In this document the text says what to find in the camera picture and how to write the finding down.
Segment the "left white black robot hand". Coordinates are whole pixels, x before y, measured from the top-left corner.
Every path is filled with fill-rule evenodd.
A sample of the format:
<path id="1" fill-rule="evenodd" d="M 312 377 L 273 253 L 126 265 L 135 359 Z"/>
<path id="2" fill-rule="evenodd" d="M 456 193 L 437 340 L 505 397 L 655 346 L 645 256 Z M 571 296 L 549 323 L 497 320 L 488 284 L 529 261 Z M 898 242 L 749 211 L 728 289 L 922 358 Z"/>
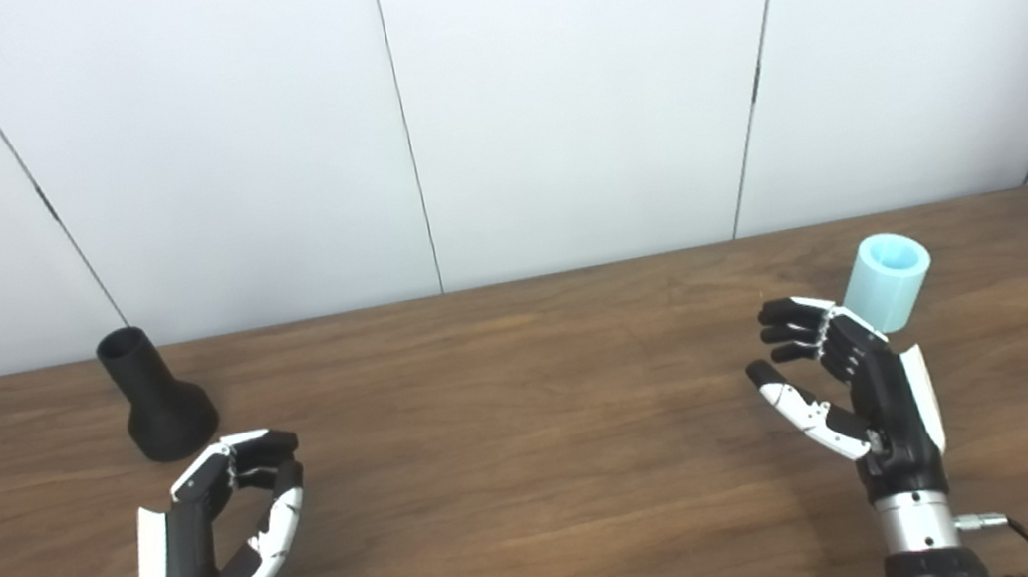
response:
<path id="1" fill-rule="evenodd" d="M 288 558 L 304 503 L 296 433 L 259 429 L 226 435 L 198 454 L 171 488 L 166 512 L 137 512 L 139 577 L 277 577 Z M 231 497 L 261 489 L 271 502 L 257 530 L 217 565 L 214 528 Z"/>

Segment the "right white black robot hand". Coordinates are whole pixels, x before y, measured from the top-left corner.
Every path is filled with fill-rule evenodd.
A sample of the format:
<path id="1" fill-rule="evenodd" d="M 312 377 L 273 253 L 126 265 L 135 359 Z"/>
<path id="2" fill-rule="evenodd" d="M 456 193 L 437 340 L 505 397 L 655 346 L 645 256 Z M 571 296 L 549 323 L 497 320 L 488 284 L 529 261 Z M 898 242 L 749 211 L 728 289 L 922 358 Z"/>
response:
<path id="1" fill-rule="evenodd" d="M 767 358 L 746 369 L 760 396 L 807 439 L 854 461 L 871 504 L 908 492 L 948 493 L 945 433 L 923 351 L 833 300 L 794 296 L 758 311 Z M 851 406 L 791 383 L 784 362 L 810 359 L 846 386 Z"/>

